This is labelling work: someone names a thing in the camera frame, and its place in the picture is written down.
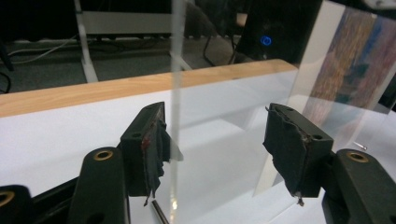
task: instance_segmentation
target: chair leg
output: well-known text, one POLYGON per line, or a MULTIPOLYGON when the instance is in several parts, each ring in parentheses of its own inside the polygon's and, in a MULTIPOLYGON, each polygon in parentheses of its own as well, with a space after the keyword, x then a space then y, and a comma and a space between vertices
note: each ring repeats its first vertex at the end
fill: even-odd
POLYGON ((207 41, 206 41, 206 44, 205 44, 205 47, 204 47, 204 59, 205 59, 205 61, 207 62, 207 63, 209 63, 211 66, 215 66, 213 63, 212 63, 212 61, 210 61, 210 59, 209 58, 207 58, 207 56, 206 56, 206 50, 207 50, 207 47, 209 46, 209 42, 210 42, 210 39, 212 38, 212 36, 210 35, 208 38, 207 38, 207 41))

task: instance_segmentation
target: black cable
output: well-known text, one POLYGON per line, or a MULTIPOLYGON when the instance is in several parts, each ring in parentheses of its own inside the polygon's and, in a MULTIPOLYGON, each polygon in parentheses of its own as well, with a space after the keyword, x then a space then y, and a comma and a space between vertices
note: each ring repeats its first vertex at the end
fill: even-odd
POLYGON ((7 76, 6 74, 4 74, 4 73, 2 73, 2 72, 0 72, 0 75, 3 76, 3 77, 5 77, 6 80, 7 80, 7 82, 8 82, 6 90, 5 90, 5 91, 0 90, 0 92, 2 92, 2 93, 9 93, 9 90, 11 89, 11 78, 9 78, 9 76, 7 76))

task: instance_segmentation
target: glass sheet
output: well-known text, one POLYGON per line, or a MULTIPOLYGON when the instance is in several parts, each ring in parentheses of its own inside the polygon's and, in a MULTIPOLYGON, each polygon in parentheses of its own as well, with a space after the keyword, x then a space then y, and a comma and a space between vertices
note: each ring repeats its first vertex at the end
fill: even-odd
POLYGON ((305 223, 310 211, 325 223, 323 192, 299 209, 262 145, 265 107, 295 108, 334 139, 333 151, 380 152, 373 139, 389 113, 378 101, 396 71, 396 22, 328 1, 182 8, 172 134, 184 160, 171 164, 171 222, 305 223))

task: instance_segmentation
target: cable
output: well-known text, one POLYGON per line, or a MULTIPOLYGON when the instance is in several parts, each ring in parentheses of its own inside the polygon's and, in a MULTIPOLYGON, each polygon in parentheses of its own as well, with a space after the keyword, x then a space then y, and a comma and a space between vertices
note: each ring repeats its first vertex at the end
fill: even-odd
POLYGON ((0 90, 0 92, 2 92, 2 93, 9 93, 9 90, 11 89, 11 78, 9 78, 9 76, 7 76, 6 74, 4 74, 4 73, 2 73, 2 72, 0 72, 0 75, 3 76, 3 77, 5 77, 6 80, 7 80, 7 82, 8 82, 8 85, 7 85, 6 90, 5 90, 5 91, 0 90))
POLYGON ((27 60, 27 61, 22 61, 22 62, 12 62, 12 63, 18 64, 18 63, 30 63, 30 62, 33 62, 33 61, 35 61, 35 60, 37 60, 37 59, 40 59, 40 58, 42 58, 42 57, 44 57, 44 56, 50 54, 51 52, 53 52, 53 51, 55 51, 55 50, 57 50, 57 49, 62 48, 63 46, 65 46, 66 44, 68 44, 68 43, 69 43, 72 39, 74 39, 75 37, 76 37, 76 35, 73 35, 73 36, 72 36, 71 38, 69 38, 66 42, 62 43, 62 45, 60 45, 60 46, 58 46, 58 47, 55 47, 55 48, 52 48, 52 49, 48 50, 47 52, 45 52, 45 53, 43 53, 43 54, 40 54, 40 55, 38 55, 37 57, 35 57, 35 58, 33 58, 33 59, 30 59, 30 60, 27 60))

